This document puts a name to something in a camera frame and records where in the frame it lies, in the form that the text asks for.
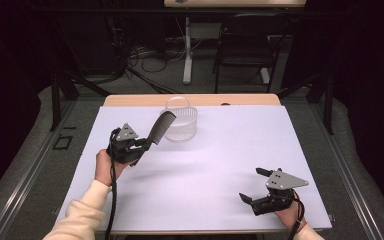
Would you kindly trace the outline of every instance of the forearm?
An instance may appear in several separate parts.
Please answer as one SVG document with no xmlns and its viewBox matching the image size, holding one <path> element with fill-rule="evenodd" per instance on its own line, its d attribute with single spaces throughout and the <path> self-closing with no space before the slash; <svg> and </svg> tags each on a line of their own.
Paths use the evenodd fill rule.
<svg viewBox="0 0 384 240">
<path fill-rule="evenodd" d="M 66 216 L 44 239 L 94 239 L 95 231 L 105 216 L 102 209 L 108 193 L 108 186 L 93 180 L 80 201 L 70 203 Z"/>
<path fill-rule="evenodd" d="M 307 223 L 299 233 L 295 234 L 294 240 L 322 240 L 323 238 L 314 231 L 314 229 Z"/>
</svg>

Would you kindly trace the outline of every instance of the white paper sheet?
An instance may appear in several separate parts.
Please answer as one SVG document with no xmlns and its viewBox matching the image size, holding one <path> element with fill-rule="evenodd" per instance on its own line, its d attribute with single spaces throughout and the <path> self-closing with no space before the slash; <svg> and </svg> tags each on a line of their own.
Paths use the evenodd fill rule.
<svg viewBox="0 0 384 240">
<path fill-rule="evenodd" d="M 268 193 L 267 177 L 255 168 L 282 170 L 305 179 L 297 188 L 314 228 L 331 228 L 301 146 L 283 106 L 210 106 L 198 109 L 196 135 L 187 142 L 163 138 L 118 180 L 113 230 L 266 231 L 284 229 L 274 214 L 256 217 L 239 193 Z M 58 219 L 79 199 L 94 176 L 95 155 L 113 129 L 129 125 L 146 138 L 163 107 L 101 107 Z M 105 207 L 108 224 L 111 193 Z"/>
</svg>

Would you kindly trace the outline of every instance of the ribbed plastic container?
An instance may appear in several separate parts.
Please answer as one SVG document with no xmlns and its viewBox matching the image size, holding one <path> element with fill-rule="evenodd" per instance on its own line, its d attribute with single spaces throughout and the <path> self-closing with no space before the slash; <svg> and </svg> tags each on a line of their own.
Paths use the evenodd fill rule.
<svg viewBox="0 0 384 240">
<path fill-rule="evenodd" d="M 182 101 L 185 106 L 170 106 L 174 101 Z M 173 97 L 167 101 L 162 112 L 171 111 L 176 119 L 167 129 L 164 137 L 173 142 L 183 142 L 191 139 L 196 134 L 198 110 L 191 107 L 185 97 Z"/>
</svg>

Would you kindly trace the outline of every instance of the hand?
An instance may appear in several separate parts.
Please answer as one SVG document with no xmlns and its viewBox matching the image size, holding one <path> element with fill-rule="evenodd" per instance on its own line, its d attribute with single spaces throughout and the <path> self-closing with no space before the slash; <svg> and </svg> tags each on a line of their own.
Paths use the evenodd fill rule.
<svg viewBox="0 0 384 240">
<path fill-rule="evenodd" d="M 298 219 L 298 203 L 296 201 L 292 201 L 292 204 L 289 208 L 282 211 L 276 211 L 274 214 L 280 219 L 286 228 L 291 230 Z M 307 221 L 305 220 L 305 217 L 303 217 L 297 233 L 299 233 L 305 225 L 307 225 Z"/>
<path fill-rule="evenodd" d="M 121 172 L 123 172 L 123 170 L 130 164 L 131 163 L 114 163 L 116 179 L 120 177 Z M 107 186 L 111 186 L 111 157 L 107 154 L 105 149 L 101 149 L 96 154 L 95 180 Z"/>
</svg>

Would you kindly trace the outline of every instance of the table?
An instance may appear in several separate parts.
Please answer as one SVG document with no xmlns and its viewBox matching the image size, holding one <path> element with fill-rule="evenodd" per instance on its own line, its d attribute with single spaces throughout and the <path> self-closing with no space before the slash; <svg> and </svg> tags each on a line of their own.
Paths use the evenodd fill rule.
<svg viewBox="0 0 384 240">
<path fill-rule="evenodd" d="M 101 107 L 57 220 L 93 179 L 95 154 L 124 123 L 146 137 L 165 102 L 178 95 L 112 95 Z M 227 234 L 285 231 L 274 214 L 254 216 L 239 192 L 264 197 L 262 167 L 301 177 L 297 189 L 315 229 L 331 228 L 286 109 L 274 94 L 186 94 L 198 109 L 198 131 L 189 141 L 163 138 L 118 180 L 113 234 Z M 98 229 L 108 223 L 111 197 Z"/>
<path fill-rule="evenodd" d="M 176 2 L 176 0 L 164 0 L 164 6 L 170 8 L 301 8 L 304 7 L 305 2 L 306 0 L 187 0 L 184 3 L 179 3 Z M 214 38 L 214 36 L 217 38 L 217 33 L 218 31 L 215 31 L 216 35 L 210 35 L 213 35 L 212 38 Z M 185 40 L 186 59 L 183 83 L 190 84 L 192 78 L 193 53 L 191 51 L 191 22 L 189 17 L 186 17 Z M 269 82 L 267 69 L 262 69 L 261 76 L 265 83 Z"/>
</svg>

